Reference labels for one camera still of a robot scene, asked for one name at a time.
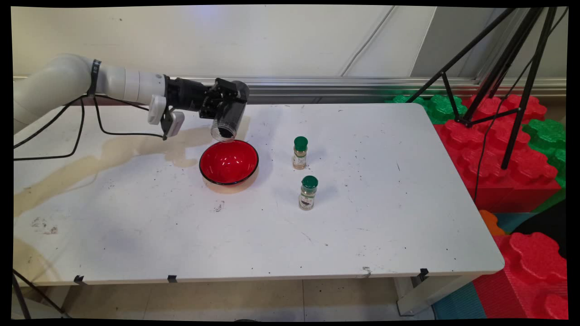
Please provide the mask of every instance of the green cap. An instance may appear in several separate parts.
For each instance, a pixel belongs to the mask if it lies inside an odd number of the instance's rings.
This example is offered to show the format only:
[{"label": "green cap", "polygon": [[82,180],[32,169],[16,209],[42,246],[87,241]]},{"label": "green cap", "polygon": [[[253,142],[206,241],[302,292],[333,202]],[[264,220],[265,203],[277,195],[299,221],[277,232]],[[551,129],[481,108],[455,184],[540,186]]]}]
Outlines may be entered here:
[{"label": "green cap", "polygon": [[312,175],[307,175],[302,179],[302,186],[304,186],[304,188],[314,189],[318,187],[318,179]]},{"label": "green cap", "polygon": [[306,145],[308,145],[308,139],[306,137],[298,136],[294,138],[294,148],[297,151],[305,151]]}]

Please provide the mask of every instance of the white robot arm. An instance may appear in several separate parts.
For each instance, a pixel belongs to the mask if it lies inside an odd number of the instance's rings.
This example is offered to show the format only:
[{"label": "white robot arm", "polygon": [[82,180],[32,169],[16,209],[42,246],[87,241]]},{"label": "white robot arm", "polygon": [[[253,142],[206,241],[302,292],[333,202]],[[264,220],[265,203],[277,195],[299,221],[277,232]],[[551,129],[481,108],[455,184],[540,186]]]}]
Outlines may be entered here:
[{"label": "white robot arm", "polygon": [[176,135],[184,120],[183,113],[174,109],[197,111],[200,118],[214,119],[212,136],[228,142],[235,138],[249,89],[240,81],[217,78],[213,86],[207,87],[187,79],[170,79],[65,54],[14,83],[14,133],[85,93],[149,104],[147,120],[150,124],[161,123],[164,140]]}]

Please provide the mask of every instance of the bowl rim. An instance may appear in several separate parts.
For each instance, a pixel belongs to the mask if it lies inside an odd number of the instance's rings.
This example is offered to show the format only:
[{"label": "bowl rim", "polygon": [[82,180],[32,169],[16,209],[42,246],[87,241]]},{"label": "bowl rim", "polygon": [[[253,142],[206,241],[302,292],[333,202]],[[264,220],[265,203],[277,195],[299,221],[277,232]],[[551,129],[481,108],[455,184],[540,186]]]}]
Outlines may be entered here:
[{"label": "bowl rim", "polygon": [[207,151],[208,151],[208,150],[209,150],[209,149],[210,149],[212,146],[215,146],[215,145],[219,144],[219,142],[217,142],[217,143],[215,143],[215,144],[213,144],[213,145],[211,145],[211,146],[209,146],[208,148],[206,148],[206,149],[205,149],[205,151],[204,151],[204,152],[201,154],[201,156],[200,156],[200,162],[197,164],[197,165],[199,166],[199,168],[200,168],[200,173],[201,173],[201,175],[202,175],[202,176],[204,176],[204,178],[205,178],[207,181],[209,181],[209,182],[211,182],[211,183],[214,183],[214,184],[219,184],[219,185],[221,185],[221,186],[229,186],[229,185],[232,185],[232,184],[237,184],[237,183],[240,183],[240,182],[246,181],[246,180],[247,180],[247,178],[251,177],[251,176],[254,174],[254,172],[256,172],[256,170],[258,169],[258,163],[260,162],[260,155],[258,155],[258,151],[257,151],[257,150],[254,148],[254,146],[252,146],[252,144],[250,144],[250,143],[248,143],[248,142],[245,142],[245,141],[243,141],[243,140],[240,140],[240,139],[234,139],[234,142],[242,142],[242,143],[246,143],[246,144],[248,144],[248,145],[249,145],[249,146],[250,146],[250,147],[251,147],[251,148],[254,150],[254,152],[256,153],[256,166],[254,167],[254,170],[252,170],[252,172],[250,172],[250,174],[248,174],[248,176],[246,176],[245,178],[243,178],[243,179],[241,179],[241,180],[238,180],[238,181],[235,181],[235,182],[223,183],[223,182],[217,182],[217,181],[215,181],[215,180],[212,180],[212,179],[208,178],[208,176],[207,176],[207,175],[205,175],[205,174],[204,174],[204,171],[202,171],[202,169],[201,169],[201,158],[204,156],[205,152],[207,152]]}]

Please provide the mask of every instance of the spice label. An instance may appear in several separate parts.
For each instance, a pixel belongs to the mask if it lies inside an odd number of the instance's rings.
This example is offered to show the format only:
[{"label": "spice label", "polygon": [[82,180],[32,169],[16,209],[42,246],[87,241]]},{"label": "spice label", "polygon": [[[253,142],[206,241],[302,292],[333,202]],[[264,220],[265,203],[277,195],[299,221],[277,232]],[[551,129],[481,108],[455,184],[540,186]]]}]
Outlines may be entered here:
[{"label": "spice label", "polygon": [[302,206],[303,208],[310,208],[312,206],[313,202],[314,202],[314,197],[306,197],[306,196],[300,195],[300,206]]},{"label": "spice label", "polygon": [[294,155],[293,163],[294,163],[294,165],[306,164],[306,156],[298,157],[298,156]]}]

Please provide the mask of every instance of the tile floor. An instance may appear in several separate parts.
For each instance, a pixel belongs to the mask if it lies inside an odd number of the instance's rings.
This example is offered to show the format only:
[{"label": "tile floor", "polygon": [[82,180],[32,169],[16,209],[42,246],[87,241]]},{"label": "tile floor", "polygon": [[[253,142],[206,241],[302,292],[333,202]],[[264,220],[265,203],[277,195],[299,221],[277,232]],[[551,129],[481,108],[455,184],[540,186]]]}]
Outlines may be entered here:
[{"label": "tile floor", "polygon": [[242,281],[71,287],[73,318],[233,321],[432,320],[400,317],[389,278]]}]

